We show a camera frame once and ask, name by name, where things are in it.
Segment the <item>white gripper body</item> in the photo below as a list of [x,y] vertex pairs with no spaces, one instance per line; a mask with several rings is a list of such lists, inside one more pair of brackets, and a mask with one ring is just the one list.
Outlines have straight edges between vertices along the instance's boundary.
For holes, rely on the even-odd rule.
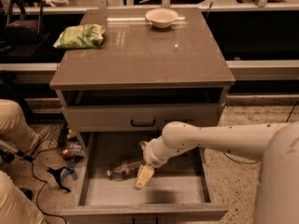
[[143,151],[144,163],[153,167],[160,168],[165,165],[169,159],[176,157],[187,151],[186,147],[171,147],[160,136],[148,141],[149,145]]

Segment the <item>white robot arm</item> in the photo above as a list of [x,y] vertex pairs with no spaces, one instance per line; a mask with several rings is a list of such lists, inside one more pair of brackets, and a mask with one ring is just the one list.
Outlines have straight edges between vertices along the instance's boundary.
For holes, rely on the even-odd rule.
[[259,161],[253,223],[298,224],[299,122],[218,127],[170,122],[159,137],[141,143],[144,163],[135,188],[145,187],[154,170],[169,159],[196,147]]

